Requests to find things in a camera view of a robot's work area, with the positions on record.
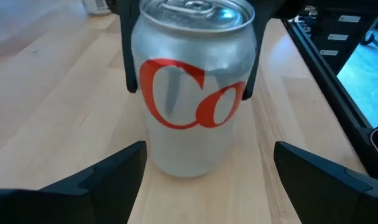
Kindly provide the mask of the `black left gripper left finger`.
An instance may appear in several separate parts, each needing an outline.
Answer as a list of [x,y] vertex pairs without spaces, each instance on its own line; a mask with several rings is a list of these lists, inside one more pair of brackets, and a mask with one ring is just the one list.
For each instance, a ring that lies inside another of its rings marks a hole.
[[146,161],[137,141],[40,190],[0,189],[0,223],[127,223]]

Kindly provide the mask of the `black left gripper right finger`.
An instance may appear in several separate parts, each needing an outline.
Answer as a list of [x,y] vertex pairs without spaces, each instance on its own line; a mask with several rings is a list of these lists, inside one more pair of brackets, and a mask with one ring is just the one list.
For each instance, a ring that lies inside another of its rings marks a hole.
[[377,179],[284,141],[274,163],[302,223],[378,224]]

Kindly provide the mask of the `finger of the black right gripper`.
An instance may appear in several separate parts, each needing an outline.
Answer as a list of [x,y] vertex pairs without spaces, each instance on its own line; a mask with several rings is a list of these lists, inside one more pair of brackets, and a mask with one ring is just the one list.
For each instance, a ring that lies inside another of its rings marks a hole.
[[242,99],[249,99],[254,91],[257,69],[259,66],[260,48],[267,23],[272,19],[292,19],[304,9],[304,0],[247,0],[255,10],[252,22],[256,36],[257,49],[254,65],[250,72]]
[[109,10],[118,15],[121,27],[122,56],[126,74],[126,88],[135,93],[138,89],[134,59],[131,49],[131,35],[139,18],[139,0],[106,0]]

